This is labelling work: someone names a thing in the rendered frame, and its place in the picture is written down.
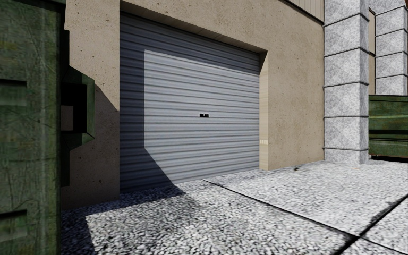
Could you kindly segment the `tan concrete building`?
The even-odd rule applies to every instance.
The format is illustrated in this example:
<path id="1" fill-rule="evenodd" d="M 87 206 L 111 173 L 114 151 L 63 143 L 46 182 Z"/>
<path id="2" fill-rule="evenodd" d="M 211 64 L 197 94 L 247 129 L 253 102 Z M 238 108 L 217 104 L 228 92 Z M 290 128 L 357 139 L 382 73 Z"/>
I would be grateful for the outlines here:
<path id="1" fill-rule="evenodd" d="M 95 137 L 63 209 L 318 160 L 366 163 L 369 95 L 408 96 L 408 0 L 66 0 Z"/>

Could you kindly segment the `green metal dumpster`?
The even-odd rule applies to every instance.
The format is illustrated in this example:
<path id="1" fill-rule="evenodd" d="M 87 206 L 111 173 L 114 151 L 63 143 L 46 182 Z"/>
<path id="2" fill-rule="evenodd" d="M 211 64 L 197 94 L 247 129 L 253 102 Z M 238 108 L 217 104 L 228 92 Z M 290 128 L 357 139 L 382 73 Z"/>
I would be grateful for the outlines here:
<path id="1" fill-rule="evenodd" d="M 408 158 L 408 96 L 369 95 L 369 154 Z"/>
<path id="2" fill-rule="evenodd" d="M 95 82 L 70 65 L 66 0 L 0 0 L 0 255 L 60 255 L 69 153 L 95 137 Z"/>

